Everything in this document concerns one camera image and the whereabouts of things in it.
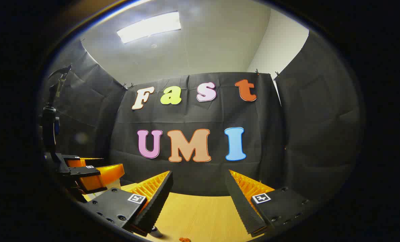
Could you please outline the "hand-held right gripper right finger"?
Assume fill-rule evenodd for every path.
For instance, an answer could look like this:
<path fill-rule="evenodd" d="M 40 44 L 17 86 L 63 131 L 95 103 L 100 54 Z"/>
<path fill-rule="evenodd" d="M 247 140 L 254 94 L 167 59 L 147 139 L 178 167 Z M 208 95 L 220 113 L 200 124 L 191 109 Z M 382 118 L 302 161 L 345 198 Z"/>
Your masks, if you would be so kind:
<path fill-rule="evenodd" d="M 289 187 L 273 189 L 233 170 L 225 172 L 225 184 L 247 233 L 252 237 L 280 235 L 319 209 L 318 202 Z"/>

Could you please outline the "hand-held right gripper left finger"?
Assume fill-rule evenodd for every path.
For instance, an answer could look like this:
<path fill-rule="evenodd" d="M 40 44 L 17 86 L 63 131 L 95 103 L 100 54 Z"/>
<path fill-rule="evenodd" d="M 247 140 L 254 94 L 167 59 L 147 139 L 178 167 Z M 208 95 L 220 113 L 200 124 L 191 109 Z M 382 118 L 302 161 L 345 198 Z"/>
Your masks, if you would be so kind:
<path fill-rule="evenodd" d="M 155 175 L 124 191 L 111 188 L 83 206 L 114 227 L 147 236 L 173 186 L 171 171 Z"/>

